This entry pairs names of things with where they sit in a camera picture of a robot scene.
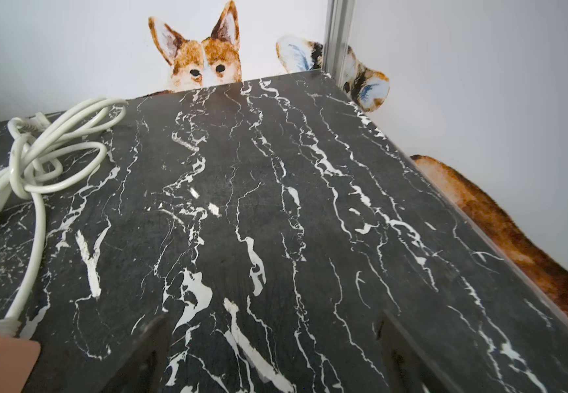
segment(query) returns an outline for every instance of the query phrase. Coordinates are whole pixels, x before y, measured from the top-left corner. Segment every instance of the orange object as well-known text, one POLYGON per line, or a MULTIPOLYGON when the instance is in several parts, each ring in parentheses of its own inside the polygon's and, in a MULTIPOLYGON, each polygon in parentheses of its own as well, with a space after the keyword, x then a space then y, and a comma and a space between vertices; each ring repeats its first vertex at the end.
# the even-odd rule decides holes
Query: orange object
POLYGON ((39 349, 38 342, 0 336, 0 393, 22 391, 39 349))

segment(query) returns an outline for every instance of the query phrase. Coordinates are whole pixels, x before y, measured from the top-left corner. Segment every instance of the power cord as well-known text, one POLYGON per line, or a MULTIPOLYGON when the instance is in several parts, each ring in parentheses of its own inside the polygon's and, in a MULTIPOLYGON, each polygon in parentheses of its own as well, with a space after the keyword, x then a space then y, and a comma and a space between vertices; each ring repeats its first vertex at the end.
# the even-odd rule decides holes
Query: power cord
POLYGON ((0 170, 0 212, 12 191, 22 199, 32 199, 35 206, 35 235, 22 283, 5 318, 0 320, 0 336, 15 337, 17 335, 21 324, 20 315, 37 278, 46 239, 46 209, 42 195, 61 191, 83 180, 99 167, 107 155, 107 147, 95 141, 61 146, 75 138, 99 133, 116 125, 127 114, 124 106, 115 118, 96 125, 109 114, 116 104, 126 105, 127 101, 104 98, 88 99, 62 114, 52 124, 41 113, 31 119, 13 118, 7 123, 9 133, 13 137, 13 144, 9 155, 9 166, 0 170), (90 120, 74 131, 70 131, 94 113, 96 114, 90 120), (37 138, 33 137, 31 134, 33 131, 40 132, 40 135, 37 138), (84 169, 60 182, 44 185, 44 182, 58 177, 63 172, 63 166, 58 157, 86 149, 96 149, 98 153, 84 169), (44 164, 49 161, 53 169, 46 172, 44 164))

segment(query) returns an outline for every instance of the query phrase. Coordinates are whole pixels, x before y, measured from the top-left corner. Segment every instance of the plug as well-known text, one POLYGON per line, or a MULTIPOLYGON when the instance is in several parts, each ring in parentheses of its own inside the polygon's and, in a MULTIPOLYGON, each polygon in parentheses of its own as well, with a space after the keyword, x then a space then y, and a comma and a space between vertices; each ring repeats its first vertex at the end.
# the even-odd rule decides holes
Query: plug
POLYGON ((20 393, 39 356, 38 342, 0 336, 0 393, 20 393))
POLYGON ((40 131, 44 131, 51 124, 50 120, 48 120, 46 115, 41 112, 37 112, 35 116, 25 119, 24 121, 33 125, 33 127, 35 127, 40 131))

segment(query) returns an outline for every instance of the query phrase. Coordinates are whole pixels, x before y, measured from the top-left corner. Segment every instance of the white wall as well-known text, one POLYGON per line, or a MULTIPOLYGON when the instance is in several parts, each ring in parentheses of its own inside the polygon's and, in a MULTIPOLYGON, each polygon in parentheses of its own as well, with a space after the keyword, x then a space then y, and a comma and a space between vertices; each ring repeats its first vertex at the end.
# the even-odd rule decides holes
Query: white wall
MULTIPOLYGON (((1 0, 0 120, 165 89, 170 67, 153 44, 148 17, 203 40, 226 1, 1 0)), ((285 73, 275 51, 280 36, 323 41, 327 0, 235 4, 243 80, 285 73)))
POLYGON ((568 269, 568 0, 357 0, 350 44, 391 80, 370 114, 383 132, 568 269))

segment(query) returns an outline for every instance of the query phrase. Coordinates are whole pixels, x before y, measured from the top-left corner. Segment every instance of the dog wall sticker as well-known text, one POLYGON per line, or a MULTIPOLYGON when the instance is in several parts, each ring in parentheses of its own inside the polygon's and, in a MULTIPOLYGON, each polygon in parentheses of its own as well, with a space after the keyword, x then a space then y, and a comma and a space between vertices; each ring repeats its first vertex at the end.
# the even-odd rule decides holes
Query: dog wall sticker
POLYGON ((568 271, 534 245, 506 211, 458 171, 425 155, 411 158, 419 170, 568 315, 568 271))
POLYGON ((154 16, 149 29, 155 46, 171 68, 168 90, 198 89, 225 83, 241 82, 240 29, 233 1, 203 41, 189 40, 154 16))
MULTIPOLYGON (((293 35, 281 37, 275 44, 280 63, 288 73, 320 69, 323 65, 323 45, 293 35)), ((389 94, 389 78, 382 72, 367 68, 351 47, 347 47, 341 88, 365 112, 375 111, 389 94)))

